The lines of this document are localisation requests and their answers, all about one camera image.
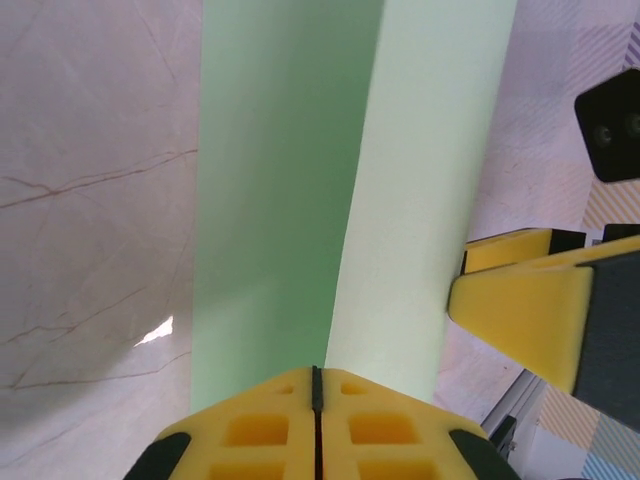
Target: black rubber pad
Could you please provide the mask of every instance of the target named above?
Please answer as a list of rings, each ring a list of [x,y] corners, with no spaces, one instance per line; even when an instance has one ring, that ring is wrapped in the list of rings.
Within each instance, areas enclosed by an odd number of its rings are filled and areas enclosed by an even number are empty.
[[[324,459],[322,447],[322,410],[324,409],[324,388],[322,385],[322,369],[311,367],[311,409],[313,410],[315,428],[315,461],[314,478],[324,480]]]
[[[640,251],[580,266],[594,276],[573,395],[640,431]]]
[[[551,231],[549,255],[583,248],[586,241],[587,234],[584,232],[571,232],[569,230],[556,230],[554,228]]]
[[[634,235],[640,235],[640,225],[637,223],[609,223],[604,227],[602,241],[611,242]]]
[[[452,430],[449,436],[478,480],[520,480],[489,440],[466,430]]]
[[[169,480],[191,442],[188,433],[174,433],[149,445],[124,480]]]

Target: square hole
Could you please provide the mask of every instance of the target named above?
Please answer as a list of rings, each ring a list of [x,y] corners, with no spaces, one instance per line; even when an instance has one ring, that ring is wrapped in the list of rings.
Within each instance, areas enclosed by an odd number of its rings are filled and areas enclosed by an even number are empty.
[[[211,467],[209,480],[282,480],[284,463],[219,464]]]
[[[360,480],[438,480],[431,462],[369,460],[358,462]]]
[[[224,439],[227,447],[286,445],[289,419],[284,415],[254,414],[234,418]]]
[[[358,445],[419,443],[406,415],[397,413],[363,413],[349,419],[351,441]]]

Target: marble vein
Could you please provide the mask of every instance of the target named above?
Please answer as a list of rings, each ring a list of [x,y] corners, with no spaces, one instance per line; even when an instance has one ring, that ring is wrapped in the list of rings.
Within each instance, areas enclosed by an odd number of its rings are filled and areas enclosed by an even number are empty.
[[[31,20],[29,20],[29,23],[22,29],[22,31],[18,35],[18,38],[16,38],[15,41],[11,44],[11,46],[9,47],[9,50],[7,51],[7,54],[5,55],[5,58],[10,58],[13,52],[15,51],[15,49],[18,47],[18,45],[20,45],[20,42],[22,41],[22,39],[29,34],[29,32],[31,31],[31,27],[33,27],[33,24],[35,23],[36,19],[40,15],[40,12],[42,12],[42,9],[44,8],[44,4],[46,1],[47,0],[39,0],[37,2],[40,4],[40,6],[38,7],[38,10],[33,14],[33,16],[31,17]]]
[[[67,334],[67,333],[70,333],[70,332],[73,332],[73,331],[74,331],[76,328],[78,328],[79,326],[84,325],[85,323],[87,323],[87,322],[88,322],[88,321],[90,321],[91,319],[93,319],[93,318],[97,317],[98,315],[100,315],[100,314],[102,314],[102,313],[104,313],[104,312],[106,312],[106,311],[108,311],[108,310],[111,310],[111,309],[112,309],[112,308],[114,308],[114,307],[117,307],[117,306],[118,306],[118,305],[120,305],[122,302],[125,302],[126,300],[130,299],[131,297],[133,297],[133,296],[134,296],[134,295],[136,295],[137,293],[140,293],[141,291],[143,291],[145,288],[146,288],[146,287],[140,287],[140,288],[135,289],[133,292],[131,292],[131,293],[129,293],[128,295],[124,296],[124,297],[123,297],[123,298],[121,298],[120,300],[118,300],[118,301],[116,301],[116,302],[114,302],[114,303],[112,303],[112,304],[110,304],[110,305],[107,305],[107,306],[106,306],[106,307],[104,307],[104,308],[101,308],[101,309],[100,309],[100,310],[98,310],[97,312],[95,312],[95,313],[91,314],[89,317],[87,317],[87,318],[85,318],[85,319],[83,319],[83,320],[80,320],[80,321],[79,321],[78,323],[76,323],[75,325],[69,325],[69,326],[66,326],[66,327],[47,327],[47,326],[38,325],[38,326],[36,326],[36,327],[30,328],[30,329],[29,329],[29,330],[27,330],[26,332],[19,333],[19,334],[17,334],[17,335],[14,335],[13,337],[9,338],[8,340],[5,340],[5,341],[3,341],[3,342],[0,342],[0,345],[6,345],[6,344],[8,344],[8,343],[10,343],[10,342],[14,342],[14,341],[18,340],[19,338],[27,337],[27,336],[31,335],[33,332],[36,332],[36,331],[38,331],[38,330],[44,330],[44,331],[50,331],[50,332],[62,330],[62,331],[64,331],[64,332],[65,332],[63,335],[65,335],[65,334]],[[66,314],[68,314],[68,311],[64,311],[64,312],[62,312],[61,314],[59,314],[59,315],[56,317],[56,320],[59,320],[60,318],[63,318]]]
[[[179,154],[177,154],[177,155],[175,155],[173,157],[167,158],[167,159],[165,159],[165,160],[163,160],[163,161],[161,161],[159,163],[156,163],[155,165],[147,167],[147,168],[139,168],[139,169],[131,170],[131,171],[124,172],[124,173],[107,175],[107,176],[104,176],[104,177],[99,178],[97,180],[92,180],[92,181],[88,181],[88,182],[82,182],[82,183],[79,183],[77,185],[70,185],[70,186],[64,186],[63,185],[62,187],[59,187],[59,188],[51,188],[51,187],[48,187],[47,185],[45,185],[43,183],[31,183],[31,182],[27,182],[25,180],[21,180],[19,178],[15,178],[15,177],[11,177],[11,176],[2,176],[2,177],[0,177],[2,180],[18,183],[18,184],[23,185],[25,187],[41,189],[41,190],[44,190],[44,193],[41,193],[39,195],[33,195],[31,197],[23,198],[23,199],[20,199],[20,200],[14,200],[14,201],[7,202],[5,204],[0,205],[0,209],[13,207],[15,205],[25,204],[25,203],[28,203],[28,202],[33,202],[35,200],[40,200],[42,198],[48,198],[48,197],[54,197],[54,196],[62,195],[64,193],[68,193],[68,192],[72,192],[74,190],[77,190],[79,188],[91,187],[91,186],[99,184],[99,183],[111,182],[111,181],[114,181],[114,180],[119,180],[119,179],[124,178],[124,177],[130,177],[130,176],[133,176],[133,175],[139,175],[139,174],[142,174],[142,173],[146,173],[146,172],[148,172],[150,170],[162,167],[162,166],[166,165],[167,163],[170,163],[170,162],[172,162],[174,160],[179,160],[182,157],[184,157],[185,155],[189,155],[191,153],[196,153],[197,151],[198,151],[198,149],[194,148],[192,150],[187,150],[187,151],[179,153]]]
[[[20,456],[18,456],[18,457],[15,457],[15,458],[12,458],[12,459],[11,459],[11,460],[9,460],[7,463],[2,463],[2,464],[0,464],[0,467],[8,467],[8,466],[10,466],[10,465],[12,465],[12,464],[14,464],[14,463],[16,463],[16,462],[20,461],[21,459],[23,459],[24,457],[26,457],[26,456],[28,456],[28,455],[32,454],[32,453],[33,453],[33,452],[35,452],[36,450],[38,450],[38,449],[40,449],[40,448],[42,448],[42,447],[44,447],[44,446],[46,446],[46,445],[48,445],[48,444],[50,444],[50,443],[52,443],[52,442],[55,442],[55,441],[56,441],[56,440],[58,440],[60,437],[63,437],[64,435],[66,435],[67,433],[71,432],[72,430],[75,430],[79,425],[81,425],[81,422],[80,422],[80,423],[73,424],[73,425],[71,425],[71,426],[70,426],[70,427],[68,427],[68,428],[65,428],[64,430],[62,430],[62,431],[58,432],[57,434],[55,434],[53,437],[51,437],[51,438],[47,438],[45,441],[43,441],[43,442],[41,442],[41,443],[38,443],[37,445],[35,445],[35,446],[31,447],[29,450],[27,450],[26,452],[24,452],[22,455],[20,455]]]
[[[124,380],[127,378],[143,377],[145,375],[152,375],[154,373],[159,373],[165,368],[167,368],[169,365],[171,365],[173,362],[175,362],[176,360],[179,360],[180,358],[190,354],[191,352],[181,353],[180,355],[169,360],[160,368],[157,368],[155,370],[149,370],[147,372],[131,373],[127,375],[117,375],[113,377],[95,378],[90,380],[57,380],[55,382],[31,383],[29,385],[18,385],[16,387],[13,387],[13,390],[26,390],[26,389],[39,388],[39,387],[52,387],[57,385],[85,385],[85,384],[92,384],[92,383],[102,383],[102,382],[107,382],[112,380]]]
[[[155,35],[151,31],[151,28],[149,27],[149,24],[145,20],[144,15],[142,15],[142,13],[140,12],[140,7],[138,6],[138,2],[134,1],[133,2],[133,6],[134,6],[134,8],[136,10],[136,13],[138,14],[138,17],[140,18],[140,20],[142,20],[142,23],[144,24],[144,28],[147,30],[147,33],[149,34],[149,37],[151,37],[151,42],[153,43],[153,46],[155,47],[156,52],[158,52],[158,55],[162,59],[162,62],[164,63],[164,66],[167,67],[167,71],[169,72],[169,75],[171,75],[171,79],[173,80],[173,83],[174,84],[177,83],[176,75],[175,75],[175,73],[173,73],[173,70],[169,66],[169,62],[167,62],[167,58],[162,53],[162,50],[160,50],[160,46],[158,45],[158,41],[156,40]]]

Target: black plastic part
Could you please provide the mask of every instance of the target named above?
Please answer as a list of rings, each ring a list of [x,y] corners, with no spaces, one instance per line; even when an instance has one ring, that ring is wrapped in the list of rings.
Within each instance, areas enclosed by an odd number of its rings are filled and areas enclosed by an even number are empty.
[[[640,250],[579,266],[594,275],[573,395],[640,431]]]
[[[315,425],[314,478],[324,480],[324,460],[322,457],[322,410],[324,409],[324,388],[322,369],[311,367],[311,409]]]
[[[582,93],[575,111],[596,176],[605,183],[640,178],[640,136],[629,122],[640,114],[640,70],[628,69]]]
[[[452,430],[449,436],[478,480],[520,480],[489,440],[466,430]]]
[[[551,241],[549,242],[549,255],[554,253],[568,252],[584,248],[587,241],[587,234],[584,232],[571,232],[569,230],[551,231]]]
[[[324,392],[322,388],[322,369],[311,367],[311,409],[320,413],[324,409]]]
[[[604,227],[602,241],[612,242],[634,235],[640,235],[640,225],[637,223],[609,223]]]
[[[507,415],[500,423],[493,435],[489,438],[491,444],[496,447],[498,454],[504,459],[509,460],[511,453],[511,442],[516,432],[517,421],[511,415]]]
[[[153,442],[142,452],[124,480],[169,480],[189,442],[191,435],[184,432]]]
[[[464,275],[464,271],[467,268],[467,251],[464,251],[464,255],[462,255],[462,266],[460,267],[460,275]]]

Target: light green panel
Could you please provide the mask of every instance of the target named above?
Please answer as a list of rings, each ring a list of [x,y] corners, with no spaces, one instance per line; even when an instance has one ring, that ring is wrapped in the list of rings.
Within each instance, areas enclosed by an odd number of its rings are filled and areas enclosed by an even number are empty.
[[[381,11],[205,0],[193,410],[324,363]]]
[[[387,2],[326,367],[431,400],[516,3]]]

